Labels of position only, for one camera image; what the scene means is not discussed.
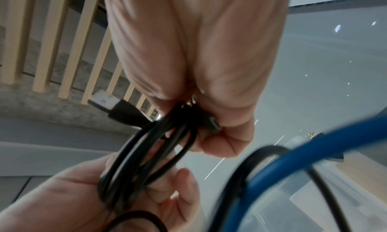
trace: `usb connector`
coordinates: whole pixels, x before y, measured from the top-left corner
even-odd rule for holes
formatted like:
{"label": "usb connector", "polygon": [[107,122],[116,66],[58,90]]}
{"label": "usb connector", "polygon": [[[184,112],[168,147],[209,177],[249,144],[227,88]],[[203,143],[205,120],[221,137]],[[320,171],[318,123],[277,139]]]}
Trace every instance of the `usb connector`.
{"label": "usb connector", "polygon": [[134,128],[143,128],[152,120],[144,112],[123,99],[101,90],[90,97],[88,103],[107,112],[109,118]]}

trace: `wooden slat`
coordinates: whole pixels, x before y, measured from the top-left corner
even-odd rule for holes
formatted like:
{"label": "wooden slat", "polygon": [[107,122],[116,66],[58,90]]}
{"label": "wooden slat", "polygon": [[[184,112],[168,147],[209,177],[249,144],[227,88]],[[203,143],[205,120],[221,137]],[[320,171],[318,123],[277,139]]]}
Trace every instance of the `wooden slat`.
{"label": "wooden slat", "polygon": [[150,117],[152,115],[152,113],[153,113],[153,110],[154,110],[154,106],[149,104],[149,107],[145,111],[145,115],[147,117]]}
{"label": "wooden slat", "polygon": [[128,90],[126,90],[124,100],[128,101],[130,96],[132,95],[132,92],[134,90],[134,85],[132,83],[129,84]]}
{"label": "wooden slat", "polygon": [[9,0],[1,82],[14,84],[22,75],[35,0]]}
{"label": "wooden slat", "polygon": [[100,46],[100,50],[98,51],[98,54],[97,54],[96,62],[94,63],[92,73],[90,74],[89,81],[87,83],[85,92],[82,97],[81,103],[84,105],[87,105],[87,101],[89,100],[89,97],[93,93],[94,87],[96,86],[98,77],[100,76],[102,65],[104,64],[106,54],[108,53],[111,43],[112,43],[112,37],[110,35],[109,27],[107,27],[105,36]]}
{"label": "wooden slat", "polygon": [[142,94],[141,97],[140,97],[140,99],[139,99],[138,102],[137,102],[137,105],[136,105],[136,108],[137,108],[137,109],[141,109],[141,106],[142,106],[142,104],[144,103],[145,99],[146,99],[146,98],[145,98],[145,95]]}
{"label": "wooden slat", "polygon": [[77,32],[75,33],[73,46],[71,47],[67,67],[63,75],[62,85],[59,89],[59,98],[66,99],[69,96],[70,89],[74,83],[75,75],[77,74],[79,62],[82,58],[83,50],[85,49],[87,36],[94,19],[98,1],[99,0],[85,1]]}
{"label": "wooden slat", "polygon": [[43,31],[42,48],[40,49],[32,86],[34,92],[44,92],[50,81],[65,25],[68,5],[69,0],[50,0]]}
{"label": "wooden slat", "polygon": [[110,79],[108,89],[106,90],[109,94],[113,94],[113,90],[116,87],[118,79],[120,78],[122,69],[123,69],[122,64],[120,62],[118,62],[116,69],[114,70],[112,79]]}

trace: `blue cable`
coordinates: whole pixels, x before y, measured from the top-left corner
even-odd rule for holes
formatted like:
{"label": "blue cable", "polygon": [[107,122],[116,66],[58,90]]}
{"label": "blue cable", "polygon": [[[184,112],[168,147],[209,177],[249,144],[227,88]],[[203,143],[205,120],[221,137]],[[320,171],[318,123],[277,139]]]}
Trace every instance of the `blue cable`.
{"label": "blue cable", "polygon": [[266,166],[234,202],[222,232],[235,232],[255,200],[267,189],[326,157],[387,139],[387,115],[361,121],[310,141]]}

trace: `human hand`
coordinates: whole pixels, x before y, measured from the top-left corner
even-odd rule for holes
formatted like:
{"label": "human hand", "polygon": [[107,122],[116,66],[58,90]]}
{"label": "human hand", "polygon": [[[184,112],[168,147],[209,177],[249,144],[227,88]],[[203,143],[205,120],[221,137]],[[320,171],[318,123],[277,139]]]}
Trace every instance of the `human hand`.
{"label": "human hand", "polygon": [[[97,184],[117,154],[69,168],[23,196],[0,213],[1,232],[96,232],[116,215],[99,200]],[[179,195],[170,198],[177,191]],[[158,216],[168,231],[178,231],[195,216],[200,205],[198,184],[188,169],[173,169],[140,193],[131,210]],[[157,231],[145,220],[132,219],[117,231]]]}
{"label": "human hand", "polygon": [[130,82],[163,115],[195,96],[223,127],[216,135],[199,129],[198,149],[238,155],[254,137],[254,109],[274,64],[288,0],[105,3]]}

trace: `coiled black cable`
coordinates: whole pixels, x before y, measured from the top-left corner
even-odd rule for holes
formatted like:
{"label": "coiled black cable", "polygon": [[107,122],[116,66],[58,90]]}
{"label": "coiled black cable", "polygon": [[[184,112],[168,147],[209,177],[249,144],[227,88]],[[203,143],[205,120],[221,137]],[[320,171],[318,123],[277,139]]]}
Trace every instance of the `coiled black cable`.
{"label": "coiled black cable", "polygon": [[[265,146],[254,151],[238,166],[224,187],[220,197],[218,198],[207,232],[220,232],[222,230],[235,199],[237,199],[241,194],[241,191],[246,184],[247,177],[255,169],[255,167],[267,157],[273,155],[282,155],[287,151],[289,151],[289,149],[281,146]],[[313,167],[311,167],[309,170],[306,170],[306,172],[311,180],[316,184],[317,188],[320,190],[332,212],[332,215],[340,231],[351,232],[348,222],[343,212],[341,211],[338,202],[323,179],[313,169]]]}
{"label": "coiled black cable", "polygon": [[[149,123],[125,143],[111,168],[98,183],[99,198],[109,210],[119,215],[106,227],[106,232],[123,221],[138,217],[139,214],[141,218],[151,221],[160,231],[166,231],[165,226],[160,226],[162,222],[154,215],[150,217],[148,212],[124,213],[131,208],[138,194],[146,186],[167,173],[192,147],[199,125],[207,127],[213,133],[221,130],[214,117],[200,110],[197,105],[180,102],[164,118]],[[165,134],[171,130],[174,130],[172,135],[165,138]],[[189,139],[183,149],[152,173],[188,134]],[[161,138],[165,139],[164,144],[148,162],[141,165],[148,151]]]}

